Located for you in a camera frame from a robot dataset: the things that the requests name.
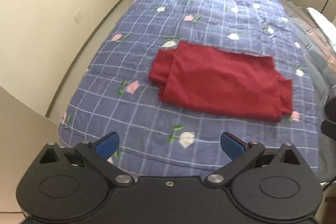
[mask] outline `wall switch plate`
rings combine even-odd
[[[77,14],[74,16],[74,18],[75,18],[75,21],[76,21],[77,24],[80,23],[80,21],[83,19],[81,10],[79,10],[77,12]]]

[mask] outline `folded garment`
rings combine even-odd
[[[194,111],[280,122],[292,113],[292,80],[271,57],[181,41],[159,50],[149,73],[159,99]]]

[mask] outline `blue bedspread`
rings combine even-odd
[[[102,43],[71,99],[59,127],[62,144],[94,142],[116,131],[121,147],[113,161],[119,168],[143,175],[204,177],[230,161],[219,145],[221,133],[228,131],[266,147],[292,142],[317,172],[314,89],[288,18],[278,0],[136,0]],[[158,49],[181,39],[272,56],[276,69],[293,79],[293,118],[261,122],[160,102],[148,72]],[[126,92],[136,80],[140,85],[134,94]],[[174,125],[183,128],[174,130]]]

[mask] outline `circular cover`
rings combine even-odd
[[[297,165],[267,165],[239,174],[232,182],[234,199],[244,209],[277,221],[312,215],[320,205],[322,189],[312,174]]]
[[[90,213],[105,199],[108,185],[99,173],[75,166],[62,173],[34,174],[21,181],[17,200],[22,210],[46,222],[65,221]]]

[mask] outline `metal pin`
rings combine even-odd
[[[224,180],[224,177],[222,175],[213,174],[208,176],[208,181],[213,183],[220,183]]]
[[[174,184],[175,184],[175,183],[174,183],[173,181],[167,181],[167,182],[166,182],[166,185],[167,185],[167,186],[174,186]]]
[[[129,183],[132,181],[132,177],[129,175],[118,175],[115,177],[115,181],[119,183]]]

